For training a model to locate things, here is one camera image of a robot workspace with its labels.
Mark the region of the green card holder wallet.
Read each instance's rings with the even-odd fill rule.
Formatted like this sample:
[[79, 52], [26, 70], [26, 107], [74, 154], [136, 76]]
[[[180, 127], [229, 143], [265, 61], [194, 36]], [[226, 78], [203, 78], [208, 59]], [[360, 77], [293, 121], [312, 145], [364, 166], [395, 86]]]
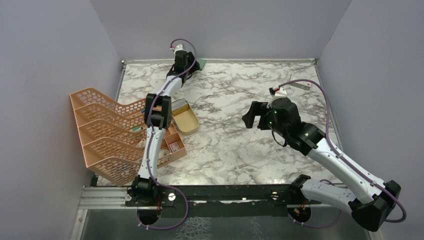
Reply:
[[199, 59], [197, 60], [197, 62], [198, 62], [198, 65], [199, 65], [199, 69], [200, 69], [200, 70], [202, 70], [202, 69], [205, 67], [205, 65], [206, 65], [206, 60], [205, 60], [205, 59], [201, 59], [201, 58], [199, 58]]

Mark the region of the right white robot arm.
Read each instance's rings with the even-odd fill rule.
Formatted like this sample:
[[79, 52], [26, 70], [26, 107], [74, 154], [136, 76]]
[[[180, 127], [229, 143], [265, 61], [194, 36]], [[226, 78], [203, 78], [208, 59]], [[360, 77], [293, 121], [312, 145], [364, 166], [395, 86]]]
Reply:
[[280, 135], [286, 146], [318, 162], [346, 186], [342, 189], [301, 174], [289, 185], [292, 202], [310, 200], [330, 205], [350, 214], [357, 224], [371, 232], [387, 221], [400, 195], [397, 182], [376, 177], [338, 150], [321, 129], [301, 120], [297, 105], [287, 97], [270, 103], [253, 101], [242, 117], [246, 128], [253, 127], [257, 116], [258, 129]]

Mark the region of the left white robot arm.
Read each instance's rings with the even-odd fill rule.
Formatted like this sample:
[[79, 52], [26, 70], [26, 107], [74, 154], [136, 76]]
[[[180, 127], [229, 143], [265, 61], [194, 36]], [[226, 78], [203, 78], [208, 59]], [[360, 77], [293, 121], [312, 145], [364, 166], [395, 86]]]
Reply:
[[144, 153], [138, 173], [127, 193], [131, 196], [130, 202], [135, 205], [153, 206], [158, 201], [158, 160], [165, 133], [172, 122], [172, 97], [198, 69], [195, 53], [176, 50], [174, 64], [166, 75], [165, 83], [156, 93], [146, 96]]

